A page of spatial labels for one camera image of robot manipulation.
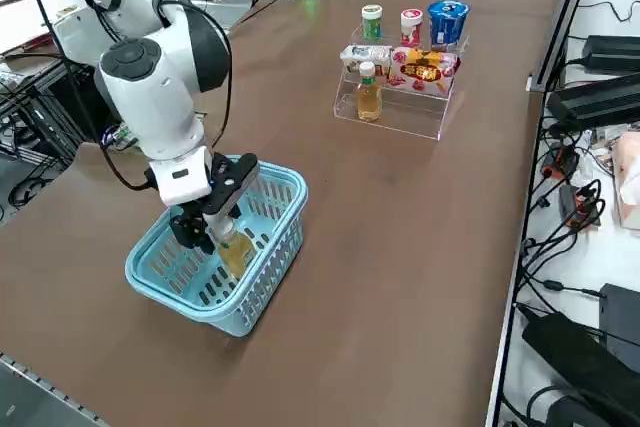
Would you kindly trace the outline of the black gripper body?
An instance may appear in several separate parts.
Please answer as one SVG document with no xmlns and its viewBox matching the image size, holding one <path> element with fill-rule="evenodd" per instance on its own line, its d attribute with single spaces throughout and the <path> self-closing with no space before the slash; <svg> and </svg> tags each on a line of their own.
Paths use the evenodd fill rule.
<svg viewBox="0 0 640 427">
<path fill-rule="evenodd" d="M 253 153 L 232 159 L 215 152 L 210 172 L 212 189 L 200 200 L 203 214 L 215 220 L 228 216 L 258 172 L 258 158 Z"/>
</svg>

